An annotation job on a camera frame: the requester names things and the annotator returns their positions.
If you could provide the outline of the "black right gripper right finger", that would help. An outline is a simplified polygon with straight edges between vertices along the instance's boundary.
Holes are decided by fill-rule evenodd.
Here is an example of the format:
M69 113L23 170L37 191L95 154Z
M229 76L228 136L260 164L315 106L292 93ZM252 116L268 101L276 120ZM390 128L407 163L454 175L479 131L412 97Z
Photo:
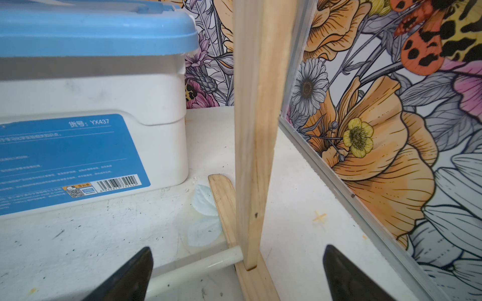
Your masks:
M333 245L325 248L323 266L334 301L395 301Z

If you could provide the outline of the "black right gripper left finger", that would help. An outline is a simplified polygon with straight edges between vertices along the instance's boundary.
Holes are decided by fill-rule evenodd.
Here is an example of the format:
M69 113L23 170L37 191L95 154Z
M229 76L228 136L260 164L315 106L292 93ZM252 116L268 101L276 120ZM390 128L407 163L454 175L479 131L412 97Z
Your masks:
M149 247L142 248L119 270L84 298L87 301L140 300L146 298L153 271L153 256Z

